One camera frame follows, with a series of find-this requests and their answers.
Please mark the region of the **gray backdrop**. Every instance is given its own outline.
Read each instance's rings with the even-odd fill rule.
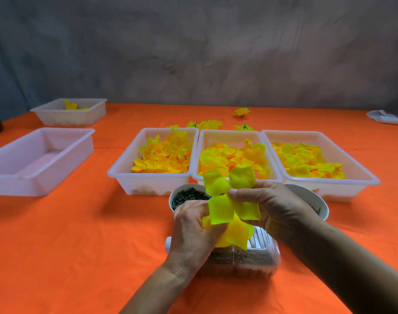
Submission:
[[[378,109],[398,0],[0,0],[0,117],[58,97]]]

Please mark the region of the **dark green pellet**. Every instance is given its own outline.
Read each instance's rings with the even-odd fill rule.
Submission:
[[[209,196],[204,192],[195,190],[193,187],[188,190],[182,190],[171,202],[172,210],[175,210],[178,206],[188,200],[209,200]]]

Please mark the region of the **orange tablecloth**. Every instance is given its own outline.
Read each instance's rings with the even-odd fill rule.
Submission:
[[[126,195],[106,172],[144,127],[222,120],[256,130],[325,133],[381,180],[352,203],[329,203],[328,222],[398,270],[398,126],[365,111],[107,104],[95,151],[50,195],[0,196],[0,313],[117,313],[165,259],[172,213],[165,196]],[[0,147],[42,127],[32,113],[5,122]],[[173,313],[347,313],[280,245],[271,279],[195,279]]]

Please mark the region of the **bowl of dark pellets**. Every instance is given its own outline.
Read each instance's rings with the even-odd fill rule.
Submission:
[[[171,193],[168,204],[172,211],[187,200],[208,200],[211,196],[205,192],[205,187],[199,184],[185,184]]]

